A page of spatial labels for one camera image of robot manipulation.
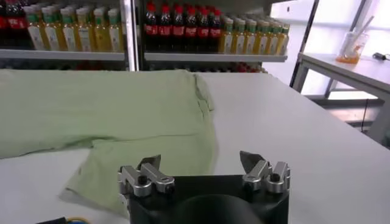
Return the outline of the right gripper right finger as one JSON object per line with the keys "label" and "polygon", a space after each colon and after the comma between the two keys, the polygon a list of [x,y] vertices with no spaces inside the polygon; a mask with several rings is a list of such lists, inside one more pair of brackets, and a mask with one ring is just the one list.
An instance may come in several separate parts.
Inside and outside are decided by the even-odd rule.
{"label": "right gripper right finger", "polygon": [[272,194],[289,191],[291,169],[288,163],[279,161],[273,166],[261,155],[246,151],[240,151],[239,157],[245,171],[242,177],[243,186],[248,190],[265,190]]}

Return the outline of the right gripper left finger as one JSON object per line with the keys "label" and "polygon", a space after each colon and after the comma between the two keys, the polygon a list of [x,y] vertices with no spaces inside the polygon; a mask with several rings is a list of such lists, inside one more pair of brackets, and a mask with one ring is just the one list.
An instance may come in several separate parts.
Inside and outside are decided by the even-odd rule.
{"label": "right gripper left finger", "polygon": [[148,197],[154,189],[162,194],[173,193],[175,179],[159,170],[160,162],[161,155],[155,155],[143,158],[137,167],[121,166],[118,170],[119,193],[124,197]]}

